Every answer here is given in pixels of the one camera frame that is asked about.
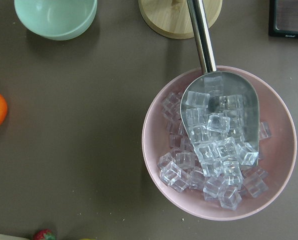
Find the wooden disc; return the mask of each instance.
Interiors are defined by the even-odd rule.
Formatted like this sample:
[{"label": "wooden disc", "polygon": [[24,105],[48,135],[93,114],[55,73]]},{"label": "wooden disc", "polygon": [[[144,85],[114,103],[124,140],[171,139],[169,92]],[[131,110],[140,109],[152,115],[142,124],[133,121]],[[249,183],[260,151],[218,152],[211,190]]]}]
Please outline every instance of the wooden disc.
[{"label": "wooden disc", "polygon": [[[218,18],[222,0],[203,0],[209,27]],[[157,33],[172,39],[194,37],[186,0],[139,0],[142,17]]]}]

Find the table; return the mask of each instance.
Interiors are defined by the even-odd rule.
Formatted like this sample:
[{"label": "table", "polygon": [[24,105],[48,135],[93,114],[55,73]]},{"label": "table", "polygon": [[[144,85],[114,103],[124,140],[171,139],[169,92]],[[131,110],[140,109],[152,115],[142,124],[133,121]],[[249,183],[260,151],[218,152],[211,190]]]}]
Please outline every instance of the table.
[{"label": "table", "polygon": [[[288,106],[298,135],[298,39],[268,36],[269,2],[223,1],[210,29],[218,65],[249,71]],[[0,234],[59,240],[298,239],[298,156],[282,194],[245,219],[194,217],[146,170],[141,131],[159,90],[197,68],[194,39],[152,31],[138,1],[99,1],[81,36],[28,31],[0,1]]]}]

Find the pink bowl rim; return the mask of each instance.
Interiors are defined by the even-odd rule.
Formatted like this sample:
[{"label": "pink bowl rim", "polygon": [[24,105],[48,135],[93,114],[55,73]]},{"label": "pink bowl rim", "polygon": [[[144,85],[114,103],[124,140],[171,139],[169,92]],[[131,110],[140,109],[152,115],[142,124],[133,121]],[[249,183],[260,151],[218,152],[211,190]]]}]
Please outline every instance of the pink bowl rim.
[{"label": "pink bowl rim", "polygon": [[236,68],[236,67],[231,67],[231,66],[223,66],[223,65],[218,65],[217,66],[218,70],[221,70],[221,71],[228,71],[228,72],[240,72],[240,73],[243,73],[245,75],[248,75],[252,78],[255,78],[256,80],[258,80],[260,83],[262,83],[263,85],[265,85],[278,99],[279,101],[282,103],[282,106],[283,108],[285,109],[289,119],[290,119],[290,123],[292,125],[292,130],[293,130],[293,133],[294,133],[294,154],[293,154],[293,160],[292,160],[292,165],[291,165],[291,168],[289,170],[289,174],[287,176],[287,178],[285,179],[284,183],[282,184],[282,186],[280,187],[279,191],[267,202],[265,203],[264,205],[262,205],[260,208],[254,210],[254,211],[251,211],[251,212],[248,212],[246,214],[242,214],[242,215],[237,215],[237,216],[233,216],[233,217],[209,217],[209,216],[203,216],[203,215],[199,215],[199,214],[196,214],[186,208],[184,208],[183,206],[177,204],[175,201],[173,201],[168,195],[166,195],[160,188],[159,186],[157,185],[157,183],[154,181],[154,177],[153,177],[153,173],[151,172],[150,168],[149,168],[149,165],[147,163],[147,160],[146,160],[146,156],[145,156],[145,150],[146,150],[146,146],[144,145],[144,139],[145,139],[145,132],[146,132],[146,126],[147,126],[147,121],[148,121],[148,118],[149,118],[149,115],[152,111],[152,108],[153,108],[153,105],[155,104],[155,102],[157,101],[158,99],[158,96],[159,96],[159,93],[164,91],[165,89],[167,89],[173,82],[175,82],[177,79],[187,75],[187,74],[190,74],[192,72],[196,72],[196,71],[201,71],[201,68],[198,67],[198,68],[195,68],[195,69],[192,69],[192,70],[189,70],[177,77],[175,77],[173,80],[171,80],[170,82],[168,82],[158,93],[157,95],[155,96],[155,98],[153,99],[152,103],[150,104],[150,107],[147,111],[147,114],[145,116],[145,119],[144,119],[144,124],[143,124],[143,128],[142,128],[142,153],[143,153],[143,157],[144,157],[144,162],[145,162],[145,165],[146,165],[146,168],[149,172],[149,175],[151,177],[151,179],[153,180],[154,184],[156,185],[156,187],[159,189],[159,191],[170,201],[172,202],[174,205],[176,205],[178,208],[182,209],[183,211],[189,213],[189,214],[192,214],[196,217],[200,217],[200,218],[203,218],[203,219],[207,219],[207,220],[214,220],[214,221],[232,221],[232,220],[238,220],[238,219],[242,219],[242,218],[246,218],[246,217],[249,217],[255,213],[258,213],[259,211],[261,211],[262,209],[266,208],[268,205],[270,205],[280,194],[281,192],[284,190],[285,186],[287,185],[288,181],[290,180],[290,177],[292,175],[292,172],[294,170],[294,167],[295,167],[295,162],[296,162],[296,156],[297,156],[297,149],[298,149],[298,142],[297,142],[297,134],[296,134],[296,130],[295,130],[295,125],[294,125],[294,122],[293,122],[293,119],[292,119],[292,116],[290,114],[290,111],[288,110],[286,104],[284,103],[284,101],[282,100],[282,98],[277,94],[277,92],[270,86],[268,85],[265,81],[263,81],[262,79],[260,79],[259,77],[257,77],[256,75],[252,74],[252,73],[249,73],[248,71],[245,71],[245,70],[242,70],[242,69],[239,69],[239,68]]}]

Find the red strawberry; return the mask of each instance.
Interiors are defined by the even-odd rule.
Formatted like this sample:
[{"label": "red strawberry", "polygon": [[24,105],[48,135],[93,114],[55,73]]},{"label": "red strawberry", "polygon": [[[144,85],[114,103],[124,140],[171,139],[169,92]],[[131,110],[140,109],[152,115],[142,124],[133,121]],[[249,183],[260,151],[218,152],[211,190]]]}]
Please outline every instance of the red strawberry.
[{"label": "red strawberry", "polygon": [[44,229],[33,235],[32,240],[55,240],[55,235],[49,229]]}]

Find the metal scoop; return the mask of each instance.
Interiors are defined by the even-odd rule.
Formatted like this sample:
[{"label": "metal scoop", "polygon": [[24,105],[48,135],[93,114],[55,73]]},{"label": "metal scoop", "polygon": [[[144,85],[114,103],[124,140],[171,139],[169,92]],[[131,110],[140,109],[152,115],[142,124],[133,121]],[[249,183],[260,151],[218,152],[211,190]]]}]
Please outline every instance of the metal scoop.
[{"label": "metal scoop", "polygon": [[[181,100],[181,118],[184,127],[189,135],[186,110],[187,108],[191,107],[185,104],[185,99],[187,98],[188,92],[203,92],[205,78],[215,78],[221,76],[224,84],[224,96],[243,96],[245,141],[250,143],[251,146],[258,151],[260,114],[257,93],[253,86],[242,76],[227,71],[217,70],[203,2],[202,0],[187,0],[187,3],[203,75],[195,79],[184,91]],[[212,105],[212,101],[209,102],[209,109],[216,109],[216,107],[216,105]]]}]

